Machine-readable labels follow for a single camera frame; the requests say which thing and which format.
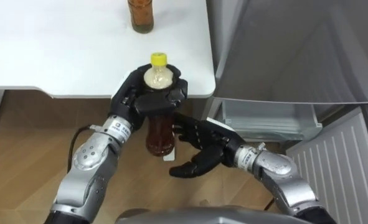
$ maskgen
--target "refrigerator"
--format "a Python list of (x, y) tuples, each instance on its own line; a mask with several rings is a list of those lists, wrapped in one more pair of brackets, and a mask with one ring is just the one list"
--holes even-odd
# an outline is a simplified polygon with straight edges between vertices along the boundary
[(368, 223), (368, 0), (207, 3), (217, 87), (193, 115), (282, 143), (338, 223)]

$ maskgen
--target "cable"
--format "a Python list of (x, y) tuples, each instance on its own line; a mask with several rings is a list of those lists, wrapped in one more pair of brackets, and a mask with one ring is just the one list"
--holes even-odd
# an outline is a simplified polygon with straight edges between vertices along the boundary
[(270, 209), (270, 207), (273, 205), (274, 202), (275, 202), (275, 200), (274, 199), (271, 199), (270, 203), (268, 203), (266, 205), (266, 207), (264, 208), (264, 211), (268, 211), (268, 209)]
[(70, 169), (72, 168), (73, 149), (74, 149), (74, 144), (76, 143), (76, 139), (78, 135), (82, 133), (83, 131), (89, 130), (90, 128), (91, 128), (91, 125), (83, 126), (77, 129), (76, 133), (74, 134), (72, 141), (70, 142), (69, 155), (67, 157), (67, 172), (69, 172)]

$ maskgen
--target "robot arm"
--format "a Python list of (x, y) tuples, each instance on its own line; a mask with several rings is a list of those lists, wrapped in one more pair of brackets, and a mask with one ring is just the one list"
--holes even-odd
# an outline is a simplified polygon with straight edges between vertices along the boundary
[(149, 114), (172, 113), (187, 97), (187, 82), (173, 71), (175, 85), (164, 91), (145, 93), (143, 75), (150, 65), (139, 67), (112, 98), (109, 117), (99, 131), (73, 155), (72, 168), (59, 189), (45, 224), (92, 223), (102, 205), (109, 180), (117, 170), (124, 143)]
[(267, 151), (264, 144), (249, 146), (230, 127), (212, 119), (198, 121), (176, 114), (174, 124), (179, 139), (201, 151), (190, 162), (172, 167), (170, 175), (193, 178), (223, 163), (253, 174), (272, 193), (283, 213), (312, 223), (336, 223), (289, 157)]
[(244, 145), (235, 153), (235, 166), (253, 174), (283, 213), (312, 223), (336, 223), (289, 157), (267, 151), (264, 144)]

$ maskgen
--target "white table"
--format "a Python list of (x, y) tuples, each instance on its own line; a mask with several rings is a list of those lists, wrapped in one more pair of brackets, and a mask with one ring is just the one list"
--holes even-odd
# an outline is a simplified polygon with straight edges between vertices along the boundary
[(166, 52), (189, 97), (215, 88), (205, 0), (154, 0), (154, 29), (131, 27), (127, 0), (0, 0), (0, 90), (109, 98), (123, 77)]

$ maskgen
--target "brown liquid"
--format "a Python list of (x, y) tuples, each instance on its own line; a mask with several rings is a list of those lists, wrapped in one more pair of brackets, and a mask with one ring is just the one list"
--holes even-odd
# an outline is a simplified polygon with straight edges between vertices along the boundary
[(152, 0), (128, 0), (131, 24), (136, 32), (146, 34), (153, 29)]
[(149, 117), (146, 148), (154, 156), (166, 156), (174, 149), (172, 115)]

